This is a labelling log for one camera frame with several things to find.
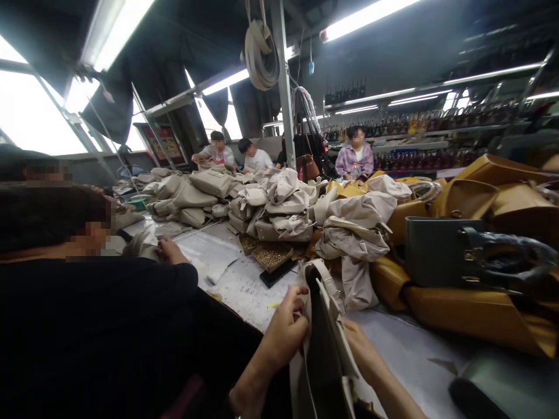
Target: purple plaid shirt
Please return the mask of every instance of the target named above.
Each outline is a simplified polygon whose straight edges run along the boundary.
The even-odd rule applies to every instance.
[[[339,151],[338,158],[336,159],[336,172],[338,172],[340,176],[343,176],[346,173],[351,173],[353,163],[356,161],[357,155],[355,154],[355,150],[351,144],[343,147]],[[361,161],[357,162],[357,167],[359,168],[359,171],[366,176],[370,176],[374,172],[373,150],[367,143],[363,145],[363,157],[361,158]]]

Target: bottle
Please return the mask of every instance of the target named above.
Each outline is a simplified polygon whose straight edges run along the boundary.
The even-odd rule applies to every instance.
[[[357,179],[360,174],[361,174],[361,172],[359,171],[359,167],[357,166],[357,162],[353,162],[353,167],[351,168],[351,172],[349,173],[349,175],[353,179]]]

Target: bag strap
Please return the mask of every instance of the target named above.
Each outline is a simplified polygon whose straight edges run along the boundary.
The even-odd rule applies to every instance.
[[[557,251],[529,237],[505,235],[500,233],[478,232],[472,227],[464,226],[462,234],[467,238],[469,248],[464,250],[465,272],[463,278],[467,282],[483,283],[479,274],[483,274],[483,280],[487,280],[489,286],[495,286],[510,290],[510,281],[521,280],[528,284],[546,276],[559,262]],[[536,254],[537,265],[532,269],[517,274],[505,274],[487,267],[483,261],[483,248],[488,244],[512,244],[520,248],[523,253],[533,250]]]

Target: sleeve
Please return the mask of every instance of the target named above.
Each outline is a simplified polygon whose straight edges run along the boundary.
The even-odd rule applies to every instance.
[[[202,157],[211,157],[211,145],[207,145],[204,147],[202,151],[198,153]]]
[[[265,164],[266,168],[274,167],[274,163],[272,162],[272,159],[270,158],[270,155],[266,152],[264,152],[264,164]]]
[[[374,154],[373,149],[370,145],[366,144],[365,146],[365,156],[363,162],[363,173],[367,176],[370,176],[374,173]]]
[[[343,176],[347,173],[345,167],[348,160],[348,149],[342,148],[338,153],[338,158],[336,159],[336,172]]]
[[[228,164],[235,164],[235,155],[233,154],[233,150],[230,147],[225,147],[225,163]]]

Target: dark hair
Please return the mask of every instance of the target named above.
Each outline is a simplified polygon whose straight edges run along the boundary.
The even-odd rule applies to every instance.
[[[210,138],[212,141],[225,141],[225,137],[219,131],[212,131]]]
[[[355,135],[357,134],[357,131],[359,130],[363,130],[360,126],[358,125],[354,125],[348,128],[348,130],[346,131],[348,138],[350,140],[353,140],[353,138],[355,137]]]
[[[240,139],[239,140],[239,151],[241,153],[246,153],[249,147],[252,145],[252,141],[249,139]]]
[[[29,174],[55,173],[60,170],[59,161],[47,154],[22,150],[11,144],[0,144],[0,182],[22,182],[23,171]]]
[[[0,253],[55,246],[88,222],[111,226],[111,203],[87,186],[0,183]]]

